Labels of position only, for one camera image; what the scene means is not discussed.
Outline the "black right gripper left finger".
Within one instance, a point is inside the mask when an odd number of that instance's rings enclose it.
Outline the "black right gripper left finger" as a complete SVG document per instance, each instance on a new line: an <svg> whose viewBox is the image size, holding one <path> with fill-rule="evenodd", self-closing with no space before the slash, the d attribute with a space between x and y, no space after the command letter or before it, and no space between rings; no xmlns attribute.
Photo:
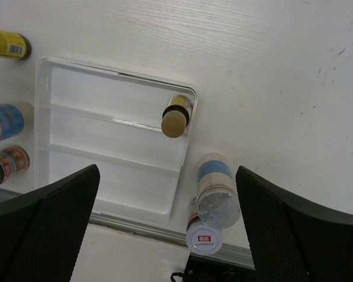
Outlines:
<svg viewBox="0 0 353 282"><path fill-rule="evenodd" d="M0 202L0 281L69 281L99 182L92 164Z"/></svg>

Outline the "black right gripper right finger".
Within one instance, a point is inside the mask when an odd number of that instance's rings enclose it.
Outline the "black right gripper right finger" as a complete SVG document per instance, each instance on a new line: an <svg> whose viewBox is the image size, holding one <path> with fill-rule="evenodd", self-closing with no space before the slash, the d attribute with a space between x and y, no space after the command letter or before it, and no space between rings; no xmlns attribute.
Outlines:
<svg viewBox="0 0 353 282"><path fill-rule="evenodd" d="M235 176L258 281L353 281L353 214L240 166Z"/></svg>

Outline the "brown spice jar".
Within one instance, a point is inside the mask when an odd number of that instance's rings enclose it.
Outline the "brown spice jar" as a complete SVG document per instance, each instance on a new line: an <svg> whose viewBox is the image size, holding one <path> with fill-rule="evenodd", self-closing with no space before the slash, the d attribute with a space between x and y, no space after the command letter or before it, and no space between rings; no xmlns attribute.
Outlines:
<svg viewBox="0 0 353 282"><path fill-rule="evenodd" d="M27 152L19 146L9 146L0 150L0 185L28 170L29 164Z"/></svg>

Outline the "blue label shaker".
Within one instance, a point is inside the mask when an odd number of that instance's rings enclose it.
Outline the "blue label shaker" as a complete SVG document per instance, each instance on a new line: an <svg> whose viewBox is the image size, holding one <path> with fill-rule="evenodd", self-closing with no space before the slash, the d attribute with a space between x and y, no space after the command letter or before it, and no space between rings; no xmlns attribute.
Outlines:
<svg viewBox="0 0 353 282"><path fill-rule="evenodd" d="M0 141L30 132L34 128L34 107L28 102L0 104Z"/></svg>
<svg viewBox="0 0 353 282"><path fill-rule="evenodd" d="M233 174L219 153L207 153L198 162L197 210L201 221L216 229L233 226L241 216Z"/></svg>

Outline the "white cap spice jar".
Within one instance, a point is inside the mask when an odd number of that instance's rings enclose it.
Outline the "white cap spice jar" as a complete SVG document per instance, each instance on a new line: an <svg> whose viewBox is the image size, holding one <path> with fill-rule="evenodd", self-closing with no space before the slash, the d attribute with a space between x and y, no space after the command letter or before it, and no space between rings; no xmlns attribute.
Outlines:
<svg viewBox="0 0 353 282"><path fill-rule="evenodd" d="M217 253L224 242L222 231L209 227L200 220L196 197L189 202L188 216L185 240L189 249L201 256Z"/></svg>

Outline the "yellow bottle tan cap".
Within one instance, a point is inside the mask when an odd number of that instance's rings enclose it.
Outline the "yellow bottle tan cap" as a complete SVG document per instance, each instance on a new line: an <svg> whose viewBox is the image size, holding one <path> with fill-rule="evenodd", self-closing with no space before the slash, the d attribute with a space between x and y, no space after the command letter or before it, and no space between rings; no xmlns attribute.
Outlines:
<svg viewBox="0 0 353 282"><path fill-rule="evenodd" d="M184 95L172 97L162 114L162 132L170 138L182 136L191 121L193 104Z"/></svg>

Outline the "yellow bottle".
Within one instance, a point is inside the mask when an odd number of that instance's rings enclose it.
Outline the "yellow bottle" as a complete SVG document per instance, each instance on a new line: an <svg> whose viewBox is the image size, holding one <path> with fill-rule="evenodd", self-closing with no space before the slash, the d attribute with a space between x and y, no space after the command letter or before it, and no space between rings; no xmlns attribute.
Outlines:
<svg viewBox="0 0 353 282"><path fill-rule="evenodd" d="M30 57L30 41L20 33L0 30L0 57L24 60Z"/></svg>

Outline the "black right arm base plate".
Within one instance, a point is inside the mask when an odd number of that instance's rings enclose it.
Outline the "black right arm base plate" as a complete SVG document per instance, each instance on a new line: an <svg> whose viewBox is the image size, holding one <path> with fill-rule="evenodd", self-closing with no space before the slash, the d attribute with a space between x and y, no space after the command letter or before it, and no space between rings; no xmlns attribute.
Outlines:
<svg viewBox="0 0 353 282"><path fill-rule="evenodd" d="M202 256L191 253L185 268L173 272L169 280L255 282L258 279L250 254L216 253Z"/></svg>

